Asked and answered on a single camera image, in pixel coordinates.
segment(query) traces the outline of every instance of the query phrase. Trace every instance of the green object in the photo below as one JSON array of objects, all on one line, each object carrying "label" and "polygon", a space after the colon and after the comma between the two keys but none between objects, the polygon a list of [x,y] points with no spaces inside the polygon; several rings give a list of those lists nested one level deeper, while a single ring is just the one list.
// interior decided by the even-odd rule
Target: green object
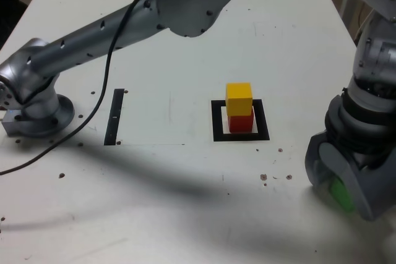
[{"label": "green object", "polygon": [[333,196],[335,201],[338,202],[338,204],[344,209],[344,211],[350,213],[355,210],[355,207],[353,206],[353,202],[351,197],[349,196],[347,188],[345,188],[344,183],[338,177],[336,177],[330,183],[329,190],[331,196]]}]

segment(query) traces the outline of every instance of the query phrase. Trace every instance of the yellow block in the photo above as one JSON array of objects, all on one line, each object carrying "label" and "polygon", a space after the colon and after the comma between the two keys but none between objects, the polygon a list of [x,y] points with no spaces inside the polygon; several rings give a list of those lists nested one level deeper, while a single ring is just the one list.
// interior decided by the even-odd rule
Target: yellow block
[{"label": "yellow block", "polygon": [[225,103],[227,116],[250,116],[253,104],[250,83],[228,83]]}]

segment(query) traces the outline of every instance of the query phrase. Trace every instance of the red block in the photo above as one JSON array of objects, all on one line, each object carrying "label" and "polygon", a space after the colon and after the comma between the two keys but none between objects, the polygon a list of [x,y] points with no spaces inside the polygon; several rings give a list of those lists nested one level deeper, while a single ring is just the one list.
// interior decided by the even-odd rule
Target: red block
[{"label": "red block", "polygon": [[228,117],[228,128],[230,128],[230,133],[251,133],[253,129],[253,119],[253,108],[250,116]]}]

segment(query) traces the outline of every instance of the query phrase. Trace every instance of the black square outline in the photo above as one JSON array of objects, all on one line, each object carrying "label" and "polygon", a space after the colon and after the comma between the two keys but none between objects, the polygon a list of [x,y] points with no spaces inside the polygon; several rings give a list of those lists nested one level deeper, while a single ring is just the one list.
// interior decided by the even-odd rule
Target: black square outline
[{"label": "black square outline", "polygon": [[211,103],[214,142],[253,142],[256,140],[270,140],[261,99],[253,100],[254,115],[256,117],[258,131],[257,133],[224,134],[222,106],[225,106],[225,100],[212,100]]}]

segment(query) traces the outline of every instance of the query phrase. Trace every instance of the black tape strip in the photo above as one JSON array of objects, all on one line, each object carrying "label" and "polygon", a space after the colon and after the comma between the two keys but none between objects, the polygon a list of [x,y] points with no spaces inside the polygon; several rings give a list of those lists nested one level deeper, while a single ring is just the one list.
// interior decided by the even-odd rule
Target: black tape strip
[{"label": "black tape strip", "polygon": [[105,145],[116,145],[119,118],[123,107],[124,89],[114,89],[109,121],[107,123]]},{"label": "black tape strip", "polygon": [[225,100],[212,100],[212,125],[214,142],[251,142],[257,140],[270,140],[261,99],[253,99],[253,109],[254,116],[256,118],[257,133],[224,134],[222,106],[225,106]]},{"label": "black tape strip", "polygon": [[378,113],[362,108],[350,98],[347,89],[344,89],[344,93],[342,94],[342,105],[348,114],[358,121],[382,126],[396,125],[396,116],[388,113]]}]

